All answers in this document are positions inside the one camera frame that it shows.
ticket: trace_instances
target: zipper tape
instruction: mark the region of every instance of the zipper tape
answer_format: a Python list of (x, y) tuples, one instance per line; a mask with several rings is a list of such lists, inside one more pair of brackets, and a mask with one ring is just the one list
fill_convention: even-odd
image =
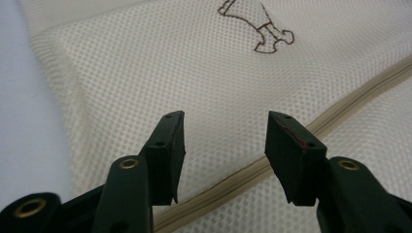
[[(408, 56), (363, 84), (329, 107), (306, 127), (316, 137), (323, 139), (370, 100), (410, 77), (412, 77), (412, 56)], [(273, 171), (269, 161), (266, 156), (263, 156), (189, 200), (155, 216), (154, 232), (165, 233), (177, 230), (212, 212), (271, 175), (273, 175)]]

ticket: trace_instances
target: white fabric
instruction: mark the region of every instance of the white fabric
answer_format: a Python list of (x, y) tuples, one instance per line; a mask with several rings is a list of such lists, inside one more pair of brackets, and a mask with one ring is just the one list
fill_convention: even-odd
[[(188, 199), (263, 155), (269, 110), (308, 124), (412, 52), (410, 1), (251, 1), (230, 16), (223, 3), (139, 3), (32, 37), (65, 115), (75, 195), (184, 110)], [(248, 24), (266, 13), (273, 27)]]
[(71, 199), (62, 114), (26, 31), (18, 3), (0, 1), (0, 211), (33, 192)]
[[(365, 164), (391, 194), (412, 200), (412, 79), (378, 96), (333, 130), (327, 157)], [(316, 208), (288, 204), (273, 175), (176, 232), (320, 232)]]

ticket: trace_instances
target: clip jaw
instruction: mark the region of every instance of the clip jaw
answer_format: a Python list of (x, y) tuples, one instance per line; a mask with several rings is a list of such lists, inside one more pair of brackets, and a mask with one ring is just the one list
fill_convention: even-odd
[(315, 176), (326, 159), (326, 146), (291, 116), (269, 112), (264, 152), (288, 202), (313, 206)]
[(0, 232), (153, 232), (152, 206), (178, 200), (184, 117), (182, 111), (162, 117), (140, 153), (116, 160), (102, 186), (63, 205), (52, 193), (12, 203), (0, 213)]
[(265, 153), (289, 202), (314, 206), (319, 199), (322, 232), (412, 232), (411, 203), (389, 194), (356, 160), (326, 159), (326, 146), (291, 116), (269, 113)]

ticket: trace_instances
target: black line drawing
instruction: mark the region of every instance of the black line drawing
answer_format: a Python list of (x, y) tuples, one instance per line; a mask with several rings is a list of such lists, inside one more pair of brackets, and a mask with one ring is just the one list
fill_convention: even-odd
[(247, 22), (261, 36), (254, 51), (273, 53), (278, 43), (291, 45), (294, 42), (293, 32), (275, 27), (264, 6), (256, 0), (226, 0), (218, 9), (224, 17), (234, 17)]

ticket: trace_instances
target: textured fabric surface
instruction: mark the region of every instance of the textured fabric surface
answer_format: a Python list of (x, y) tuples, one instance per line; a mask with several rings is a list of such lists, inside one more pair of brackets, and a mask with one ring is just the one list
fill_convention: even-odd
[(188, 199), (263, 155), (269, 110), (308, 124), (412, 51), (410, 1), (262, 3), (229, 16), (223, 0), (146, 2), (32, 38), (65, 114), (75, 195), (184, 110)]
[[(333, 130), (327, 157), (365, 164), (388, 192), (412, 201), (412, 79), (385, 92)], [(320, 232), (316, 208), (287, 204), (273, 175), (176, 232)]]

